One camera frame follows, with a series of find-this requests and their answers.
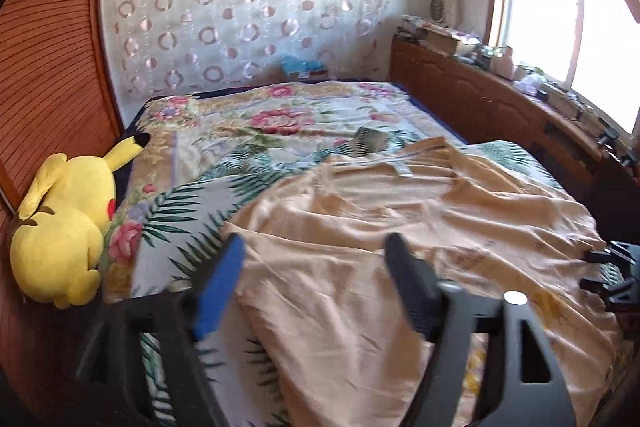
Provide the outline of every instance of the bed sheet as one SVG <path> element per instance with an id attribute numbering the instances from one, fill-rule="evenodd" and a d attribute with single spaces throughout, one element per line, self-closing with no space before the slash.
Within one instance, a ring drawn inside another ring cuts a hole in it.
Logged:
<path id="1" fill-rule="evenodd" d="M 464 152 L 559 187 L 520 147 L 465 145 L 391 84 L 327 81 L 276 84 L 219 98 L 167 97 L 147 103 L 136 127 L 152 138 L 134 162 L 108 235 L 101 261 L 107 302 L 157 293 L 190 276 L 194 263 L 219 247 L 216 229 L 226 217 L 277 179 L 328 154 L 393 152 L 408 142 L 445 136 Z M 210 233 L 192 239 L 189 212 L 203 186 L 198 180 L 209 186 L 213 181 L 218 197 L 209 213 Z M 170 425 L 160 348 L 151 335 L 141 341 L 156 413 Z M 276 368 L 235 301 L 220 334 L 198 349 L 232 424 L 287 425 Z M 470 357 L 470 363 L 479 366 L 477 359 Z M 477 378 L 465 380 L 469 393 L 477 386 Z"/>

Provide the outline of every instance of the wooden slat panel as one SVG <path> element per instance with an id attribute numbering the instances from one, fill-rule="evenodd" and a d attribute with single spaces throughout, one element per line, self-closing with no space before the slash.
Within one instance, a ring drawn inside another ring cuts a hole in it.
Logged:
<path id="1" fill-rule="evenodd" d="M 0 184 L 8 180 L 13 200 L 50 154 L 104 155 L 120 130 L 105 84 L 97 0 L 6 0 L 0 92 Z M 10 220 L 0 206 L 0 364 L 21 400 L 47 420 L 64 407 L 94 310 L 59 311 L 22 297 L 4 237 Z"/>

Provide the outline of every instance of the black ear tip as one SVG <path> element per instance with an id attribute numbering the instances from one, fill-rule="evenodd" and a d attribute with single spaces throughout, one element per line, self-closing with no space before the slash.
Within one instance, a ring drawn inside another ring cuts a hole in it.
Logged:
<path id="1" fill-rule="evenodd" d="M 140 147 L 146 147 L 146 144 L 151 140 L 151 135 L 148 132 L 139 132 L 135 134 L 133 140 L 135 140 Z"/>

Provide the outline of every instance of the patterned wall covering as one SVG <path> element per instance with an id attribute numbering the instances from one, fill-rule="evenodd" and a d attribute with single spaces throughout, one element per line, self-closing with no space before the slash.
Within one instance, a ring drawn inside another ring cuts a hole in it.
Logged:
<path id="1" fill-rule="evenodd" d="M 322 60 L 332 76 L 386 74 L 376 47 L 388 0 L 102 2 L 125 122 L 158 94 L 276 82 L 282 55 Z"/>

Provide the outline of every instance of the pikachu plush toy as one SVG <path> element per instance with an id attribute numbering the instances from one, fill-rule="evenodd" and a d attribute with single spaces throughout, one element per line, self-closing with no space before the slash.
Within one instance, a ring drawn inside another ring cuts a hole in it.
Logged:
<path id="1" fill-rule="evenodd" d="M 67 160 L 59 153 L 40 166 L 10 239 L 11 268 L 26 295 L 60 309 L 94 298 L 100 285 L 95 267 L 116 207 L 112 172 L 148 142 L 149 135 L 141 133 L 119 142 L 104 158 Z"/>

